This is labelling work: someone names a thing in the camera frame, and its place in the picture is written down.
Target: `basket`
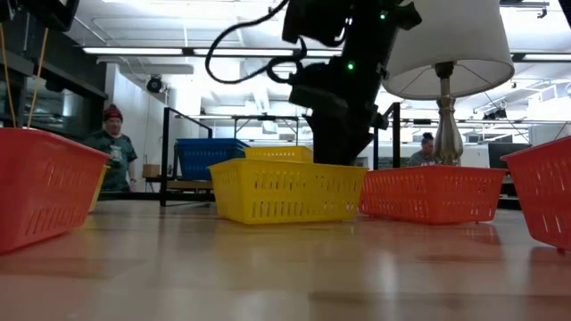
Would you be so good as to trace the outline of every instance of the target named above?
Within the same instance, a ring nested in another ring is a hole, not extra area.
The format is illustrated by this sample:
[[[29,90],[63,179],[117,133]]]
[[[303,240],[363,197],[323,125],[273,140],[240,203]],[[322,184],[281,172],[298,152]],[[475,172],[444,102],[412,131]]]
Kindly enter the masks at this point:
[[[504,169],[423,166],[371,171],[360,211],[372,217],[423,224],[493,220]]]
[[[354,218],[367,169],[230,160],[210,167],[218,213],[245,224]]]
[[[93,200],[91,201],[91,207],[89,207],[89,213],[95,210],[97,200],[99,200],[99,193],[101,192],[101,187],[103,186],[103,181],[105,180],[105,174],[107,174],[107,169],[109,169],[109,166],[103,166],[103,169],[101,170],[101,176],[99,177],[99,183],[97,183],[97,189],[95,189],[95,194],[93,195]]]
[[[508,162],[529,234],[571,251],[571,136],[501,159]]]
[[[211,180],[210,165],[243,158],[247,144],[234,138],[178,139],[177,154],[184,180]]]
[[[37,130],[0,129],[0,253],[83,225],[109,155]]]
[[[313,162],[313,151],[305,146],[246,148],[246,158],[268,161]]]

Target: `wooden table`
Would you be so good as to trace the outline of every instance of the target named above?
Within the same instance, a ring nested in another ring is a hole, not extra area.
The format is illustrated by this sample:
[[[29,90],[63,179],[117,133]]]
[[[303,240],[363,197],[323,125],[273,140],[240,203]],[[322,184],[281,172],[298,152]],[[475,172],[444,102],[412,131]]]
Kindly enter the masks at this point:
[[[571,255],[494,225],[241,226],[214,208],[101,202],[0,257],[6,321],[571,320]]]

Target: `person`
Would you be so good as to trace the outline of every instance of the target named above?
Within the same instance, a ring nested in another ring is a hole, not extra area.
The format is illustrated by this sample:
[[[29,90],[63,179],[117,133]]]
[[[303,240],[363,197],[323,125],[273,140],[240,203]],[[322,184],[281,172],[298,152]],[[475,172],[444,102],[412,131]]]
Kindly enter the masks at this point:
[[[103,111],[102,130],[91,134],[85,145],[111,155],[101,190],[105,192],[135,192],[135,160],[137,153],[131,139],[121,133],[123,115],[115,104]]]
[[[436,164],[436,158],[433,155],[434,137],[431,133],[424,133],[422,138],[422,149],[413,153],[409,158],[409,166],[430,166]]]

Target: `cardboard box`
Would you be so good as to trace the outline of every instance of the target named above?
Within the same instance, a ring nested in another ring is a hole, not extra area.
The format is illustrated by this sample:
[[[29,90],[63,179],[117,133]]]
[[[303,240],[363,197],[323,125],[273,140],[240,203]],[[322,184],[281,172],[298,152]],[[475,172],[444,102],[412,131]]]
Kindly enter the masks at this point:
[[[155,178],[161,175],[161,165],[143,165],[143,178]]]

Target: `red beanie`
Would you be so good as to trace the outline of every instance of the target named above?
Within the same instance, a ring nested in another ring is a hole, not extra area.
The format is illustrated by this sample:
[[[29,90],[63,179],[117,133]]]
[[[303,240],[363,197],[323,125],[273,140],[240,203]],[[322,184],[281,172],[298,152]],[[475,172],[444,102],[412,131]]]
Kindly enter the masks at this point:
[[[103,111],[103,121],[107,121],[112,118],[118,118],[123,121],[123,114],[121,114],[121,111],[114,103],[110,104],[109,107]]]

